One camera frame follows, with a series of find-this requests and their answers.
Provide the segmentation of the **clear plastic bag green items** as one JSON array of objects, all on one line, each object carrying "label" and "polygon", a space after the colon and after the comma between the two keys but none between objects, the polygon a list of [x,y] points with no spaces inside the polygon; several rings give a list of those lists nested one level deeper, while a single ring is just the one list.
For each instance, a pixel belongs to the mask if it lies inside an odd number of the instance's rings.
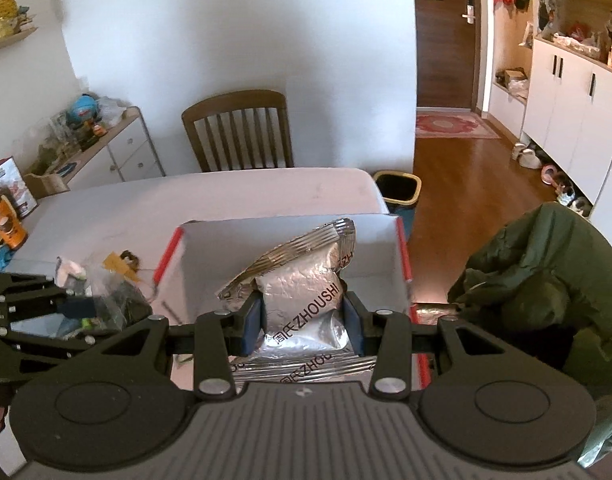
[{"label": "clear plastic bag green items", "polygon": [[153,313],[138,287],[103,266],[82,266],[58,258],[55,284],[66,290],[57,312],[87,333],[116,333]]}]

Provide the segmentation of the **silver foil snack bag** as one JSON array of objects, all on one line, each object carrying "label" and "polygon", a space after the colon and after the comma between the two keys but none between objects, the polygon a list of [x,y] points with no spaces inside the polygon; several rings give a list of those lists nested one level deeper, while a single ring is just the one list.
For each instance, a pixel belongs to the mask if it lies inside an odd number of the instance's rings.
[{"label": "silver foil snack bag", "polygon": [[246,382],[361,382],[375,359],[356,356],[342,320],[339,277],[356,246],[353,220],[339,218],[257,258],[217,292],[234,312],[258,290],[265,329],[249,356],[231,360],[236,385]]}]

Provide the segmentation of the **yellow cardboard box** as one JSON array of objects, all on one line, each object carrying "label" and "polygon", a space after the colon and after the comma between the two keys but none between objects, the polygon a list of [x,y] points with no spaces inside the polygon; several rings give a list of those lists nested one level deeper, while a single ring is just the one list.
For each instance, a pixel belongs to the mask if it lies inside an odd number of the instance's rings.
[{"label": "yellow cardboard box", "polygon": [[127,278],[127,280],[132,282],[140,281],[138,277],[138,273],[135,272],[129,266],[126,260],[117,255],[115,252],[111,252],[103,261],[103,268],[110,272],[115,272],[122,276],[123,278]]}]

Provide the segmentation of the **red white cardboard box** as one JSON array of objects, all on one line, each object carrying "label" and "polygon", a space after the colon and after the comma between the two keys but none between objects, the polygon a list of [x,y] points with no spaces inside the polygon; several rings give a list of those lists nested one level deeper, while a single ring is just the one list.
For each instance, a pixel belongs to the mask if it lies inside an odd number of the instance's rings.
[{"label": "red white cardboard box", "polygon": [[406,231],[392,214],[187,222],[154,278],[156,309],[177,324],[260,294],[261,325],[229,359],[238,386],[368,384],[375,361],[353,351],[343,298],[408,313],[410,283]]}]

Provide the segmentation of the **wooden desk organizer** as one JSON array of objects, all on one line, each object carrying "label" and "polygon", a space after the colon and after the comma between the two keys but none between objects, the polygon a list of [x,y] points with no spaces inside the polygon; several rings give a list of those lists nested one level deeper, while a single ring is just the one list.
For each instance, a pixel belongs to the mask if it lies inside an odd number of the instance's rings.
[{"label": "wooden desk organizer", "polygon": [[44,176],[25,174],[24,181],[28,191],[36,200],[69,191],[67,183],[59,174],[44,174]]}]

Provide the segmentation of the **red white paper bag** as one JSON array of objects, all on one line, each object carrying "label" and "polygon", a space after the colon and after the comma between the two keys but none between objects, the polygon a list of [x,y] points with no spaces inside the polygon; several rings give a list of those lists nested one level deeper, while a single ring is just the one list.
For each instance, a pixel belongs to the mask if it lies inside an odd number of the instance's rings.
[{"label": "red white paper bag", "polygon": [[19,218],[26,218],[38,206],[13,157],[0,159],[0,194],[6,196]]}]

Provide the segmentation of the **black yellow trash bin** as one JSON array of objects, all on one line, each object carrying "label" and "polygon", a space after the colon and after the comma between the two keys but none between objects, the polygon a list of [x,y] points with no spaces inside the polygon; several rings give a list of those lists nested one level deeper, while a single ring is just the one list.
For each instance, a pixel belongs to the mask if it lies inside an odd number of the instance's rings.
[{"label": "black yellow trash bin", "polygon": [[415,174],[398,170],[379,170],[373,180],[391,212],[412,210],[421,195],[422,180]]}]

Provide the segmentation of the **white drawer sideboard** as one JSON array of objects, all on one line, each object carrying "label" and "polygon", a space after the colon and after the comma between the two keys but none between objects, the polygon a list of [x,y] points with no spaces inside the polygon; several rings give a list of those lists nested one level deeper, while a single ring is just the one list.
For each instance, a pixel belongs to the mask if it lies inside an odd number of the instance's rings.
[{"label": "white drawer sideboard", "polygon": [[137,106],[128,107],[121,122],[89,150],[72,156],[50,174],[59,174],[69,191],[166,175]]}]

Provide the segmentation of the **blue round toy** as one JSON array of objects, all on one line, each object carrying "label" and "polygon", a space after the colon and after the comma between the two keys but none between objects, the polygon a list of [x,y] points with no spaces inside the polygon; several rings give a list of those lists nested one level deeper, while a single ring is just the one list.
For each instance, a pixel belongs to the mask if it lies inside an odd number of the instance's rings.
[{"label": "blue round toy", "polygon": [[72,128],[79,128],[89,120],[95,120],[98,116],[96,99],[91,94],[85,93],[74,101],[66,110],[67,124]]}]

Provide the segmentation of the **red patterned doormat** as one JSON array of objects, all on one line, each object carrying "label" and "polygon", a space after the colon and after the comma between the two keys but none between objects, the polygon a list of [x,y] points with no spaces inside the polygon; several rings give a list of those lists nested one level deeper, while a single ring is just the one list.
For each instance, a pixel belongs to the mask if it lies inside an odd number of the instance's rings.
[{"label": "red patterned doormat", "polygon": [[417,114],[415,134],[420,139],[496,140],[498,133],[472,113],[423,112]]}]

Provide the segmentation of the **dark wooden chair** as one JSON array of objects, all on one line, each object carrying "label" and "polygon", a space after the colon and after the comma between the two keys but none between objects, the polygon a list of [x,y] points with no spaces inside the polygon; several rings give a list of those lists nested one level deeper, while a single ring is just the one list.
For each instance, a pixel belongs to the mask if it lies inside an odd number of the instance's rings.
[{"label": "dark wooden chair", "polygon": [[287,103],[281,92],[240,90],[212,96],[181,115],[204,172],[295,166]]}]

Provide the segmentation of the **dark wooden door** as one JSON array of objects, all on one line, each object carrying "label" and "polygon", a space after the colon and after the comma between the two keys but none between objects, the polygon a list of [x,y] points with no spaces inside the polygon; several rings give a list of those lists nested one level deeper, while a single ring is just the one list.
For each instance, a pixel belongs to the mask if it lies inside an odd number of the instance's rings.
[{"label": "dark wooden door", "polygon": [[420,107],[475,106],[479,10],[480,0],[415,0]]}]

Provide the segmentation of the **wooden wall shelf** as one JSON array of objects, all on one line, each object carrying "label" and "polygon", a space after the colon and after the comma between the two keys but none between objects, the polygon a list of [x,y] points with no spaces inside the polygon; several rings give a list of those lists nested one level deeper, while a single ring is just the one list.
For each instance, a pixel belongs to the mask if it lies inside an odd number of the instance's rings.
[{"label": "wooden wall shelf", "polygon": [[8,48],[12,46],[13,44],[17,44],[18,42],[21,42],[22,40],[25,40],[27,37],[34,34],[37,30],[38,29],[36,27],[28,28],[26,30],[22,30],[21,32],[18,32],[18,34],[14,34],[12,36],[8,36],[6,38],[1,39],[0,40],[0,50]]}]

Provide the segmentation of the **white wall cabinet unit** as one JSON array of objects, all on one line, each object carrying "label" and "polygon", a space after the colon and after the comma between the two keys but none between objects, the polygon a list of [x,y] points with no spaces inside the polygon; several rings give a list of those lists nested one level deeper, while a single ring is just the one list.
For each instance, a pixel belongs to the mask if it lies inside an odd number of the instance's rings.
[{"label": "white wall cabinet unit", "polygon": [[612,244],[612,0],[489,0],[488,111],[560,170]]}]

